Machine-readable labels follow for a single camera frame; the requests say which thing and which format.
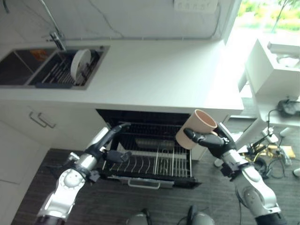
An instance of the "pink cup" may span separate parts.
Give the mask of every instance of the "pink cup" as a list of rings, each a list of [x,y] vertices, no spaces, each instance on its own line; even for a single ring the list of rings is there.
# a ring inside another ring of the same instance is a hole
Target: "pink cup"
[[[184,128],[191,128],[196,132],[208,134],[217,128],[217,123],[211,116],[202,110],[196,109],[193,112],[176,134],[176,140],[181,147],[192,149],[196,146],[196,143],[185,135],[183,132]]]

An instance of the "backsplash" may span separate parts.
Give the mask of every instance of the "backsplash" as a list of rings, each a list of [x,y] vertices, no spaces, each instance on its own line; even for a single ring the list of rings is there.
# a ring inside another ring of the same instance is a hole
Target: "backsplash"
[[[176,11],[172,0],[44,1],[68,39],[219,39],[231,29],[238,2],[222,0],[213,13],[195,13]],[[45,41],[54,30],[38,0],[6,4],[9,13],[0,4],[0,45]]]

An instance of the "drawer handle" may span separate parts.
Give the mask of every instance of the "drawer handle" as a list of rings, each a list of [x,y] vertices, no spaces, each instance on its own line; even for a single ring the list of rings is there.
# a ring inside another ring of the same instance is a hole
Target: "drawer handle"
[[[46,119],[43,118],[42,113],[40,112],[37,117],[46,124],[46,126],[50,127],[50,128],[55,128],[56,124],[50,124],[50,122],[46,121]]]
[[[29,113],[29,118],[30,118],[32,121],[36,122],[36,123],[37,123],[38,125],[40,125],[41,127],[46,128],[46,126],[47,126],[46,123],[44,123],[44,124],[41,123],[40,121],[38,121],[38,120],[36,120],[35,118],[33,118],[32,115],[33,115],[33,112],[30,112],[30,113]]]
[[[159,189],[160,188],[160,182],[157,182],[157,186],[147,186],[147,185],[139,185],[139,184],[132,184],[131,183],[132,180],[128,180],[128,186],[130,187],[135,187],[135,188],[147,188],[147,189]]]

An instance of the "faucet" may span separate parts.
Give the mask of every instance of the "faucet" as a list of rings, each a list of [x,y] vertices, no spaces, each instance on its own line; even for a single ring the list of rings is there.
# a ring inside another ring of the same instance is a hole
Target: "faucet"
[[[46,3],[44,2],[44,0],[39,0],[41,2],[41,4],[44,6],[47,14],[49,15],[53,25],[54,25],[54,28],[56,31],[50,31],[49,32],[49,35],[52,39],[52,41],[54,41],[54,43],[56,44],[56,46],[58,47],[58,49],[60,50],[66,50],[66,47],[65,47],[65,44],[64,42],[62,41],[62,38],[64,38],[64,35],[63,33],[60,31],[60,29],[58,28],[58,25],[54,19],[54,17],[52,16],[52,13],[50,12],[48,6],[46,5]]]

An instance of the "robotic hand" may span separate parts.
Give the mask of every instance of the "robotic hand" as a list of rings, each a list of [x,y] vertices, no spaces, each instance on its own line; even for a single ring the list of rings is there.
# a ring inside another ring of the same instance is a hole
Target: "robotic hand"
[[[230,132],[222,123],[214,131],[218,136],[184,129],[193,142],[207,147],[213,156],[223,160],[222,174],[234,182],[238,199],[250,210],[258,225],[286,225],[275,193],[263,182],[254,166],[236,151]]]
[[[130,123],[123,123],[111,130],[103,128],[89,144],[88,148],[79,157],[71,153],[68,161],[75,161],[70,169],[64,171],[56,183],[56,189],[49,194],[37,214],[35,225],[64,225],[75,204],[75,198],[86,181],[96,182],[100,177],[92,169],[97,162],[104,158],[113,163],[126,162],[131,152],[122,154],[105,147],[120,131],[128,128]]]

